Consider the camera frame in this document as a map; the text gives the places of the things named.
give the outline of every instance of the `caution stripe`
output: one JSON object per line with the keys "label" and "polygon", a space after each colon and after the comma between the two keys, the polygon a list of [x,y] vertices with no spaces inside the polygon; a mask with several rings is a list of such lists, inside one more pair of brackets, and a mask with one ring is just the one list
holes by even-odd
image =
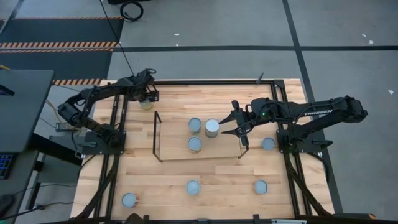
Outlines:
{"label": "caution stripe", "polygon": [[0,50],[0,53],[53,53],[53,52],[92,52],[92,51],[109,51],[111,48],[103,49],[47,49],[47,50]]}
{"label": "caution stripe", "polygon": [[116,47],[117,42],[9,42],[0,43],[0,49],[19,48],[79,48],[79,47]]}
{"label": "caution stripe", "polygon": [[[23,19],[106,19],[106,17],[20,17],[14,18],[15,20],[23,20]],[[124,19],[121,16],[117,17],[109,17],[109,19]]]}
{"label": "caution stripe", "polygon": [[99,85],[102,78],[52,80],[53,85]]}

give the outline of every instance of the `metal can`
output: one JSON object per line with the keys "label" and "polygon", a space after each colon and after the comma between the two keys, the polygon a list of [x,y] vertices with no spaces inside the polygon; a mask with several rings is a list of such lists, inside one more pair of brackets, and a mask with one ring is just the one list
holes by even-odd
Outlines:
{"label": "metal can", "polygon": [[188,122],[189,131],[192,134],[199,134],[201,128],[201,121],[199,118],[191,118]]}
{"label": "metal can", "polygon": [[219,128],[220,125],[218,124],[218,121],[216,119],[209,119],[208,121],[206,121],[206,136],[209,138],[217,137]]}
{"label": "metal can", "polygon": [[149,101],[149,99],[145,99],[144,101],[139,102],[140,106],[144,110],[151,109],[154,105]]}
{"label": "metal can", "polygon": [[122,198],[122,204],[126,208],[135,207],[138,204],[138,195],[134,193],[126,193]]}
{"label": "metal can", "polygon": [[185,186],[189,195],[197,195],[200,192],[200,184],[195,180],[191,180]]}
{"label": "metal can", "polygon": [[254,184],[254,190],[257,194],[265,194],[268,191],[268,184],[263,180],[258,180]]}
{"label": "metal can", "polygon": [[263,150],[271,151],[275,147],[275,141],[273,138],[264,138],[261,142],[261,147]]}
{"label": "metal can", "polygon": [[195,137],[195,136],[191,137],[188,140],[188,148],[189,148],[189,151],[192,152],[192,153],[200,152],[200,149],[201,149],[201,140],[200,140],[200,138]]}

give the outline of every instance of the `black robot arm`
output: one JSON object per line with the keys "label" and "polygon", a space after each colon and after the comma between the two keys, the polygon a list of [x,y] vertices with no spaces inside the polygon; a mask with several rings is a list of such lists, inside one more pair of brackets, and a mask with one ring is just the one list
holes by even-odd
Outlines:
{"label": "black robot arm", "polygon": [[[220,124],[236,120],[238,127],[235,130],[222,133],[237,135],[241,138],[243,146],[249,144],[247,133],[252,131],[255,126],[270,122],[290,124],[287,128],[289,133],[286,140],[288,143],[293,143],[298,139],[306,138],[315,131],[340,122],[361,122],[368,115],[361,102],[349,96],[304,104],[257,98],[252,100],[250,105],[246,105],[246,111],[239,107],[236,100],[232,101],[232,105],[234,110],[227,118],[220,121]],[[325,115],[303,125],[297,124],[301,117],[321,114]]]}
{"label": "black robot arm", "polygon": [[[90,129],[101,136],[107,145],[117,146],[119,144],[118,132],[111,125],[99,124],[88,117],[92,106],[98,100],[116,95],[124,95],[129,101],[158,101],[159,92],[155,86],[153,85],[154,90],[148,87],[154,81],[152,74],[155,72],[153,69],[145,69],[137,76],[124,77],[113,84],[82,90],[61,104],[58,107],[58,114],[70,125]],[[80,101],[83,101],[81,104],[84,105],[83,110],[76,106]]]}

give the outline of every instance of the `can lid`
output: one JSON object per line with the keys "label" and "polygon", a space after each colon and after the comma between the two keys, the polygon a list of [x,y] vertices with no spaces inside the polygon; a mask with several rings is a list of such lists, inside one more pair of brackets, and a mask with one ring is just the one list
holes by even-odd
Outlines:
{"label": "can lid", "polygon": [[193,151],[198,151],[201,148],[201,140],[198,137],[191,137],[188,140],[188,147]]}
{"label": "can lid", "polygon": [[199,118],[191,118],[188,122],[188,126],[191,130],[198,130],[201,126],[201,121]]}
{"label": "can lid", "polygon": [[208,121],[206,121],[206,129],[208,131],[218,131],[218,129],[220,128],[220,125],[218,124],[218,121],[216,119],[210,119]]}
{"label": "can lid", "polygon": [[127,193],[123,195],[122,204],[126,208],[132,208],[136,204],[136,195],[133,193]]}
{"label": "can lid", "polygon": [[257,194],[265,194],[268,191],[268,185],[263,180],[256,181],[256,183],[254,184],[254,188]]}
{"label": "can lid", "polygon": [[200,184],[195,180],[190,180],[188,181],[186,188],[189,195],[197,195],[200,191]]}
{"label": "can lid", "polygon": [[262,149],[272,150],[275,146],[275,141],[272,138],[264,138],[261,143]]}

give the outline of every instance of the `concrete floor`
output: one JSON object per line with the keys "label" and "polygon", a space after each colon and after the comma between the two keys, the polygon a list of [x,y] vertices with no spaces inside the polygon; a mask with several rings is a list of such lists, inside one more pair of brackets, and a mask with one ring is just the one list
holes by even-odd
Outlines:
{"label": "concrete floor", "polygon": [[[16,2],[0,0],[0,18],[7,18]],[[282,0],[205,2],[143,2],[142,20],[123,27],[123,46],[293,46]],[[398,1],[289,0],[289,5],[301,46],[398,45]],[[106,6],[106,10],[109,16],[118,16],[116,6]],[[17,17],[98,16],[103,17],[103,12],[94,0],[25,0],[17,13]],[[303,56],[316,100],[349,95],[361,100],[369,112],[360,124],[338,124],[325,130],[325,137],[334,142],[329,151],[344,212],[398,220],[398,52],[304,52]],[[129,52],[127,58],[134,71],[157,69],[158,79],[257,78],[261,72],[264,78],[302,78],[295,52],[289,51]],[[113,53],[108,78],[126,75],[123,55]],[[53,87],[50,100],[57,105],[71,94]],[[49,108],[42,118],[56,122]],[[37,132],[48,136],[53,129],[40,121]],[[73,189],[42,189],[38,201],[71,202],[73,192],[69,191]],[[70,208],[60,205],[38,211],[18,218],[17,223],[55,221],[56,213],[65,220]]]}

